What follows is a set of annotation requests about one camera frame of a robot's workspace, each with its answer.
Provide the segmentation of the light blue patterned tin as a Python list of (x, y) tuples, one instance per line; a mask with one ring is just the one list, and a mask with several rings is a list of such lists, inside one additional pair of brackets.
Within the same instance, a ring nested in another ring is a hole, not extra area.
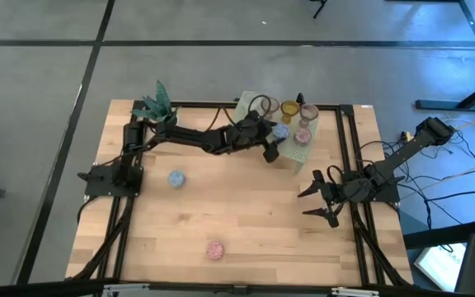
[(186, 175), (182, 171), (172, 171), (168, 174), (167, 181), (173, 188), (181, 188), (186, 182)]

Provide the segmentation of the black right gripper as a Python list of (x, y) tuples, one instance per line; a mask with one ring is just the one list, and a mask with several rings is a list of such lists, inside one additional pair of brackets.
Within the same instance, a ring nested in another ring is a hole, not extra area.
[(331, 228), (337, 228), (340, 224), (337, 216), (346, 203), (346, 198), (341, 193), (341, 188), (335, 182), (325, 181), (320, 170), (313, 170), (313, 181), (311, 185), (299, 193), (298, 198), (310, 196), (315, 193), (320, 194), (325, 206), (315, 210), (306, 210), (303, 214), (320, 216), (329, 223)]

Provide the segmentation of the white lit screen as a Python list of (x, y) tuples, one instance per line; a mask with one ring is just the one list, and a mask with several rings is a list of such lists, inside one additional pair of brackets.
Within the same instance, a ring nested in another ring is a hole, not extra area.
[(465, 251), (463, 243), (427, 247), (414, 261), (414, 266), (440, 289), (453, 292)]

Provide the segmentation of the dark blue patterned tin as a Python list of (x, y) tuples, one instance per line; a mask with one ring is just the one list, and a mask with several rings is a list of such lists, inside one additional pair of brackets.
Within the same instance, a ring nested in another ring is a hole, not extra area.
[(290, 129), (283, 123), (278, 123), (272, 127), (272, 134), (275, 140), (287, 139), (290, 135)]

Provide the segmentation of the black desk base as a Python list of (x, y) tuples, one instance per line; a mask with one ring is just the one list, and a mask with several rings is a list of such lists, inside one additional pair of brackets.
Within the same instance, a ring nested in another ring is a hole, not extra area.
[(414, 107), (431, 111), (475, 111), (475, 92), (462, 101), (416, 100)]

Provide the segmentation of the amber glass candle holder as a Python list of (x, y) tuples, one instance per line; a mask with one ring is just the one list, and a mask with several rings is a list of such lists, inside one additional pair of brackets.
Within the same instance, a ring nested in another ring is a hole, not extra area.
[(282, 113), (281, 121), (289, 125), (291, 119), (299, 113), (299, 104), (296, 101), (284, 101), (280, 105), (280, 110)]

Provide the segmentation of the green snake plant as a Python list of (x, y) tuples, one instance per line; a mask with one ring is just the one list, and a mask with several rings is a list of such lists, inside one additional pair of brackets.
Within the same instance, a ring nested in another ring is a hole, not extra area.
[(172, 107), (171, 99), (160, 80), (156, 81), (155, 96), (142, 96), (142, 103), (143, 107), (135, 107), (132, 110), (132, 114), (157, 123), (162, 123), (165, 116), (171, 114), (173, 111), (178, 111), (178, 108)]

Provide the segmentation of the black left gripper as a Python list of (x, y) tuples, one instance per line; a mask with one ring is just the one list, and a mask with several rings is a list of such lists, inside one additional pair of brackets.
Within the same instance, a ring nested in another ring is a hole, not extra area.
[(264, 159), (268, 163), (273, 163), (278, 157), (278, 145), (282, 144), (286, 138), (267, 141), (267, 136), (272, 132), (272, 127), (279, 125), (279, 122), (266, 120), (259, 114), (247, 114), (243, 120), (237, 123), (237, 146), (240, 149), (250, 149), (261, 145), (265, 151)]

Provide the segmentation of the green perforated metal shelf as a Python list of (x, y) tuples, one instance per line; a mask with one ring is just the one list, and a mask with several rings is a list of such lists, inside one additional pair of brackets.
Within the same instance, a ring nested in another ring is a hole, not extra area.
[[(233, 120), (235, 122), (243, 119), (245, 115), (247, 114), (245, 112), (245, 105), (250, 101), (251, 98), (253, 98), (256, 95), (260, 95), (258, 92), (253, 92), (253, 91), (245, 91), (242, 93), (242, 95), (237, 99), (237, 107), (235, 108), (233, 112)], [(303, 104), (307, 104), (304, 100), (303, 94), (299, 93), (296, 96), (296, 99), (294, 100), (299, 104), (299, 109), (300, 106)], [(260, 107), (260, 109), (257, 111), (261, 116), (263, 116), (263, 111)], [(283, 123), (281, 121), (281, 110), (277, 110), (270, 121), (274, 122), (279, 122)], [(290, 135), (289, 137), (280, 145), (278, 145), (278, 152), (281, 157), (284, 158), (289, 158), (292, 159), (296, 162), (296, 168), (295, 172), (298, 173), (300, 169), (303, 167), (303, 165), (308, 161), (308, 155), (310, 154), (311, 151), (311, 146), (314, 141), (314, 139), (317, 137), (317, 124), (318, 124), (318, 118), (316, 120), (313, 120), (310, 122), (308, 129), (311, 130), (313, 137), (311, 139), (311, 142), (307, 146), (299, 146), (294, 142), (294, 133), (296, 132), (297, 129), (299, 129), (299, 121), (300, 121), (300, 114), (298, 113), (296, 116), (294, 116), (291, 119), (291, 123), (287, 125), (290, 129)], [(273, 137), (273, 134), (271, 134), (267, 137), (268, 141), (273, 141), (275, 138)]]

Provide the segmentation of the black floor bar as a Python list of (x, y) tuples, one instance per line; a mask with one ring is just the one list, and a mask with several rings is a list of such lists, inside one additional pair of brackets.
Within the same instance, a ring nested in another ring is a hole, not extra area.
[(472, 234), (475, 234), (475, 222), (409, 233), (404, 235), (403, 239), (407, 249), (418, 249), (465, 243)]

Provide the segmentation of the pink patterned tin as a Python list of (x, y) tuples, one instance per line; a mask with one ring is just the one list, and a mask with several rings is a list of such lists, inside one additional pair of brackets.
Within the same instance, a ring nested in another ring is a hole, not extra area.
[(224, 256), (224, 245), (219, 241), (212, 241), (206, 247), (206, 256), (212, 261), (217, 261)]

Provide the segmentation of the purple glass candle holder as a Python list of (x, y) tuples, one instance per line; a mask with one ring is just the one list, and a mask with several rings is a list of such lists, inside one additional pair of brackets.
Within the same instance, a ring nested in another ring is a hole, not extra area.
[(313, 104), (303, 104), (299, 109), (300, 128), (308, 128), (311, 121), (316, 120), (319, 116), (319, 109)]

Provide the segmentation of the pink glass candle holder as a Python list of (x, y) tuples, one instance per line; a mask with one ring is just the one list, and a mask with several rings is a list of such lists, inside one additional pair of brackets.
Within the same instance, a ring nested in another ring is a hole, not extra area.
[(273, 97), (264, 97), (261, 100), (260, 107), (266, 120), (270, 120), (274, 113), (279, 110), (280, 103)]

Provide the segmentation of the purple patterned tin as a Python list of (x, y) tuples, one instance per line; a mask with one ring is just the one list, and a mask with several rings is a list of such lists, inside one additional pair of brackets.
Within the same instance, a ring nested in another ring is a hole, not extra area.
[(299, 128), (294, 133), (294, 142), (299, 146), (307, 146), (313, 137), (313, 134), (308, 128)]

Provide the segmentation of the black tripod leg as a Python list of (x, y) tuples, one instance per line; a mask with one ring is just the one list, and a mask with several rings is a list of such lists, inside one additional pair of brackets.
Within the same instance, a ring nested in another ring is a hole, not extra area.
[(313, 19), (317, 19), (317, 17), (319, 16), (319, 14), (321, 13), (321, 11), (323, 10), (323, 8), (325, 7), (326, 3), (328, 2), (328, 0), (308, 0), (310, 2), (313, 2), (313, 3), (318, 3), (319, 4), (319, 7), (318, 9), (314, 12), (313, 14)]

